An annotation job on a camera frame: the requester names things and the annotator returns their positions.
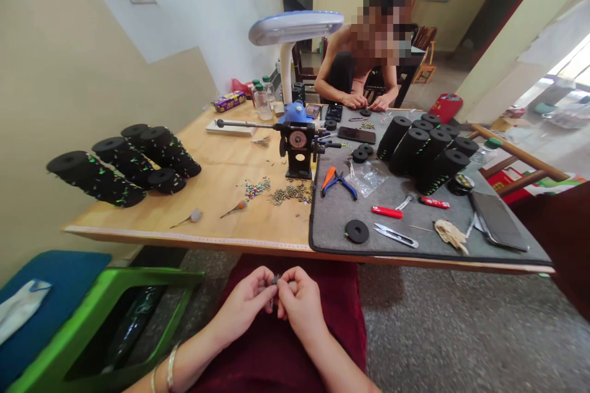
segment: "hand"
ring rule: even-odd
[[[395,95],[388,93],[378,96],[375,101],[373,101],[373,104],[369,106],[369,110],[373,112],[385,112],[387,109],[389,109],[389,105],[397,95],[397,93]]]
[[[296,287],[290,282],[295,280]],[[305,346],[328,332],[321,311],[320,288],[301,267],[294,267],[277,281],[278,317],[288,315],[291,328]]]
[[[342,98],[342,104],[351,109],[361,109],[367,107],[369,102],[364,95],[359,93],[345,94]]]
[[[265,266],[254,270],[242,279],[227,297],[226,302],[207,327],[211,327],[223,348],[242,336],[261,309],[272,313],[270,300],[277,287],[270,285],[275,276]]]

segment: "pliers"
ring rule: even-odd
[[[344,179],[342,178],[342,175],[343,175],[343,173],[334,172],[335,179],[321,190],[321,197],[322,198],[326,196],[326,192],[328,191],[328,189],[330,187],[332,187],[337,182],[341,182],[344,185],[344,187],[346,187],[348,189],[348,191],[352,194],[352,199],[355,201],[358,199],[358,196],[356,195],[355,188],[352,187],[350,184],[348,184],[346,181],[344,181]]]

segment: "man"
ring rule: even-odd
[[[398,96],[396,66],[410,55],[409,12],[410,0],[364,0],[357,23],[341,27],[330,38],[315,81],[322,103],[367,107],[364,84],[371,70],[381,66],[386,92],[369,109],[383,112],[389,108]]]

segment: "desk lamp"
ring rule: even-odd
[[[295,43],[335,33],[344,24],[344,16],[329,11],[295,11],[263,18],[252,25],[248,38],[256,46],[281,44],[281,84],[283,102],[291,96],[291,51]]]

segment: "green plastic stool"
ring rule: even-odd
[[[7,393],[121,391],[133,384],[149,373],[165,355],[164,352],[180,323],[191,294],[204,277],[204,272],[186,272],[174,268],[105,269],[72,317],[63,324],[23,375],[8,388]],[[138,286],[168,285],[184,287],[185,290],[160,342],[146,361],[122,367],[111,373],[64,381],[69,369],[127,289]]]

